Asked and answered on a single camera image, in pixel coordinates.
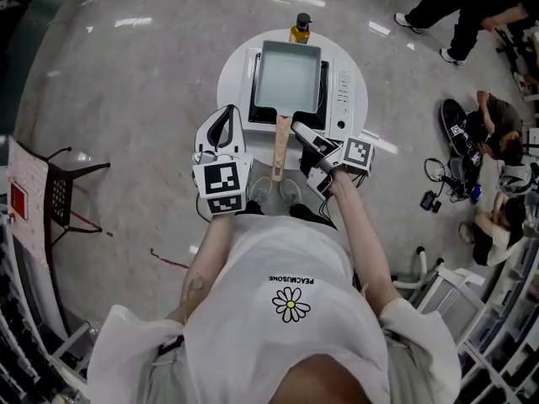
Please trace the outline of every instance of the black pants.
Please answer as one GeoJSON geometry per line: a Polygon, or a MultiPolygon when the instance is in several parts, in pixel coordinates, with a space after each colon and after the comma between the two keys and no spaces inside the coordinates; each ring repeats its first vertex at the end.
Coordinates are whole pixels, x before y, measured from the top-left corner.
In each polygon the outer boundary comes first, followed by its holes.
{"type": "Polygon", "coordinates": [[[475,46],[481,22],[516,6],[511,0],[422,0],[417,8],[406,15],[406,20],[418,29],[428,29],[442,18],[461,10],[449,55],[456,60],[466,60],[475,46]]]}
{"type": "Polygon", "coordinates": [[[473,260],[478,265],[487,266],[488,254],[492,248],[492,237],[483,232],[476,224],[473,224],[473,237],[475,238],[473,260]]]}
{"type": "MultiPolygon", "coordinates": [[[[240,214],[264,215],[264,213],[260,209],[260,205],[254,202],[254,200],[250,200],[247,202],[247,207],[245,208],[245,211],[240,211],[236,213],[236,215],[240,214]]],[[[337,229],[332,221],[324,219],[318,214],[314,214],[304,204],[293,205],[290,208],[290,217],[294,217],[304,221],[312,221],[313,223],[320,223],[322,225],[330,226],[333,229],[337,229]]]]}

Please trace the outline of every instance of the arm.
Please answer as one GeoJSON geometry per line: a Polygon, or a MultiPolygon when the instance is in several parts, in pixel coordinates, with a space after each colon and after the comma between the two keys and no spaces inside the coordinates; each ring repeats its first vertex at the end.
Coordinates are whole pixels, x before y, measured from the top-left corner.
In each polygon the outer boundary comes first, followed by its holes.
{"type": "Polygon", "coordinates": [[[498,158],[494,155],[494,151],[492,151],[492,148],[489,145],[485,144],[484,142],[481,142],[480,144],[478,144],[478,150],[482,156],[486,154],[493,160],[498,160],[498,158]]]}
{"type": "Polygon", "coordinates": [[[496,25],[511,24],[517,21],[521,21],[522,19],[528,18],[528,12],[524,8],[524,6],[519,3],[518,6],[515,6],[514,8],[509,8],[502,13],[499,13],[498,15],[494,16],[493,18],[496,25]]]}
{"type": "Polygon", "coordinates": [[[234,214],[218,215],[211,220],[195,260],[185,275],[179,307],[167,316],[168,319],[185,324],[208,296],[227,262],[233,228],[234,214]]]}
{"type": "Polygon", "coordinates": [[[497,25],[511,24],[526,18],[528,18],[528,12],[524,6],[519,3],[518,6],[515,6],[514,8],[509,8],[493,17],[485,18],[481,23],[481,26],[487,31],[493,31],[497,25]]]}
{"type": "Polygon", "coordinates": [[[486,91],[478,91],[478,104],[481,112],[483,112],[483,123],[485,124],[485,128],[487,129],[487,132],[492,135],[496,127],[490,119],[490,113],[488,112],[488,93],[486,91]]]}
{"type": "Polygon", "coordinates": [[[487,215],[479,210],[475,215],[475,224],[478,225],[483,232],[492,237],[492,228],[494,223],[487,217],[487,215]]]}
{"type": "Polygon", "coordinates": [[[502,192],[498,192],[496,194],[496,199],[494,199],[494,207],[492,212],[492,221],[495,225],[498,224],[499,210],[501,209],[502,205],[505,205],[507,203],[507,199],[508,197],[502,192]]]}
{"type": "Polygon", "coordinates": [[[337,169],[333,178],[331,191],[343,217],[354,269],[361,284],[369,285],[366,299],[379,316],[387,304],[401,295],[393,286],[386,255],[348,173],[337,169]]]}

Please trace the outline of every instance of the oil bottle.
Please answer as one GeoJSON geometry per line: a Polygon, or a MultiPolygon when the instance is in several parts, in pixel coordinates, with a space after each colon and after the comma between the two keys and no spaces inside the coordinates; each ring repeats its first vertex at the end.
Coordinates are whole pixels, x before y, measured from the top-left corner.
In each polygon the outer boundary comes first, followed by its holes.
{"type": "Polygon", "coordinates": [[[311,22],[311,17],[308,13],[299,13],[297,15],[296,25],[292,25],[290,29],[290,42],[306,44],[311,35],[309,31],[309,24],[311,22]]]}

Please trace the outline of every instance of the shoe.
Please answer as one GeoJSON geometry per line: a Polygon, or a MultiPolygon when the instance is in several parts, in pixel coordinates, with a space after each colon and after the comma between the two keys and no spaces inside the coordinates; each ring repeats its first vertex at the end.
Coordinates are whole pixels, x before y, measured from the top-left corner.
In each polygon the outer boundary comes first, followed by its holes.
{"type": "Polygon", "coordinates": [[[459,237],[468,244],[474,244],[475,238],[473,237],[473,229],[464,221],[458,226],[458,235],[459,237]]]}
{"type": "Polygon", "coordinates": [[[251,194],[249,200],[252,200],[262,206],[264,201],[270,196],[273,182],[268,177],[261,177],[257,179],[253,187],[251,187],[251,194]]]}
{"type": "Polygon", "coordinates": [[[395,13],[395,22],[398,25],[402,25],[403,27],[409,27],[418,35],[421,35],[421,33],[424,32],[424,29],[418,29],[416,27],[413,27],[413,25],[411,25],[411,23],[409,23],[405,17],[406,15],[404,15],[404,13],[395,13]]]}
{"type": "Polygon", "coordinates": [[[302,202],[302,190],[300,189],[300,186],[296,184],[296,181],[291,179],[281,181],[279,184],[279,191],[288,208],[302,202]]]}
{"type": "Polygon", "coordinates": [[[516,87],[521,93],[530,94],[528,82],[526,82],[526,79],[522,75],[517,72],[513,72],[513,78],[515,79],[516,87]]]}
{"type": "Polygon", "coordinates": [[[457,66],[462,66],[464,63],[466,63],[466,60],[455,60],[452,56],[449,55],[449,51],[447,48],[442,48],[440,50],[441,58],[443,58],[448,63],[456,64],[457,66]]]}

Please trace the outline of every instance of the wooden handle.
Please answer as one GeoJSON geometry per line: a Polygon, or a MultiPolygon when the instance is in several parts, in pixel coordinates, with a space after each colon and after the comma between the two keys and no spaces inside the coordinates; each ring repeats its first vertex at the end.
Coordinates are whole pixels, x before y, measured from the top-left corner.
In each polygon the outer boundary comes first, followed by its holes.
{"type": "Polygon", "coordinates": [[[292,117],[277,115],[277,124],[275,126],[275,152],[273,155],[273,167],[271,168],[271,179],[280,181],[283,178],[285,170],[286,146],[288,144],[288,135],[292,126],[292,117]]]}

